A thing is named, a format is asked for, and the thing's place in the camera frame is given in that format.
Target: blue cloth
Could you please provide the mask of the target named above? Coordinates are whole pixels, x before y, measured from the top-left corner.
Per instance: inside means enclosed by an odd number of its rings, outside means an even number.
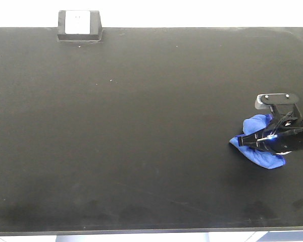
[[[271,120],[272,116],[270,114],[257,114],[251,118],[248,118],[243,122],[244,134],[238,135],[230,140],[230,143],[237,147],[238,150],[249,160],[267,169],[273,169],[285,165],[286,161],[284,157],[282,155],[273,155],[269,152],[252,149],[249,146],[239,146],[237,137],[250,135],[258,130],[261,130],[265,128]]]

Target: black table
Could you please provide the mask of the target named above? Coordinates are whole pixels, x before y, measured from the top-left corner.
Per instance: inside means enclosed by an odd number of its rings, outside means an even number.
[[[303,28],[0,28],[0,235],[303,229],[303,151],[228,143],[279,92],[303,113]]]

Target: small white object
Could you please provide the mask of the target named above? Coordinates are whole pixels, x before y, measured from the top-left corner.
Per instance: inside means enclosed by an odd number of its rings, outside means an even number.
[[[66,11],[65,33],[66,34],[90,34],[90,11]]]

